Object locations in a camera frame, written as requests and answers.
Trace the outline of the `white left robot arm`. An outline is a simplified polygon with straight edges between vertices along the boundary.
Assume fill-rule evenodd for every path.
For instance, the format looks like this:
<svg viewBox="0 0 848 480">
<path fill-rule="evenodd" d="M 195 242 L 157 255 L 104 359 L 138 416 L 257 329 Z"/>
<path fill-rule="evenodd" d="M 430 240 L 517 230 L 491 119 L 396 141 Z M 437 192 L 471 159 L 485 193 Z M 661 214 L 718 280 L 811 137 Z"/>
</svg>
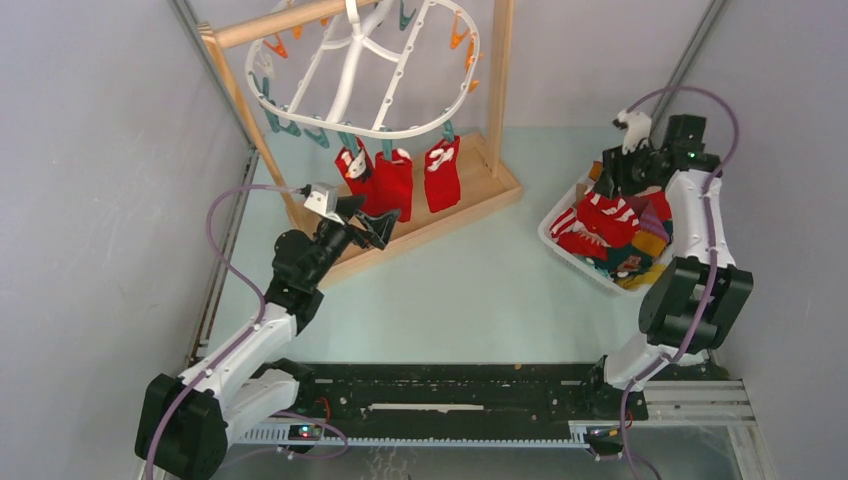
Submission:
<svg viewBox="0 0 848 480">
<path fill-rule="evenodd" d="M 317 185 L 299 193 L 320 220 L 311 234 L 290 229 L 278 236 L 268 287 L 247 284 L 258 297 L 257 311 L 211 354 L 148 384 L 135 440 L 148 477 L 161 469 L 180 479 L 209 479 L 230 447 L 266 418 L 314 408 L 315 388 L 273 366 L 271 355 L 313 320 L 324 299 L 319 285 L 347 248 L 385 249 L 402 213 L 370 214 L 365 196 L 339 197 Z"/>
</svg>

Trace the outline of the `red Santa sock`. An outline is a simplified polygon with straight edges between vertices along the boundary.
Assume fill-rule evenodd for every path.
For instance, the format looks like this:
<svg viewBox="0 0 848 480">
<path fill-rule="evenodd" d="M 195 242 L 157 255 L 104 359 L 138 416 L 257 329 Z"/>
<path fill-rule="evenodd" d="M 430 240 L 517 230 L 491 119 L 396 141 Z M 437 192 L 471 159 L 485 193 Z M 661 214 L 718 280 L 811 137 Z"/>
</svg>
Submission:
<svg viewBox="0 0 848 480">
<path fill-rule="evenodd" d="M 374 177 L 374 165 L 364 142 L 356 138 L 358 147 L 354 154 L 351 149 L 343 147 L 337 154 L 334 163 L 344 178 L 352 195 L 364 195 L 366 200 L 361 210 L 370 215 L 379 214 L 380 207 Z"/>
<path fill-rule="evenodd" d="M 431 213 L 456 205 L 461 199 L 457 158 L 461 138 L 442 139 L 425 154 L 425 196 Z"/>
<path fill-rule="evenodd" d="M 375 157 L 374 171 L 380 214 L 392 209 L 401 211 L 399 222 L 411 219 L 413 193 L 413 162 L 403 148 L 393 151 L 393 162 L 383 160 L 381 151 Z"/>
</svg>

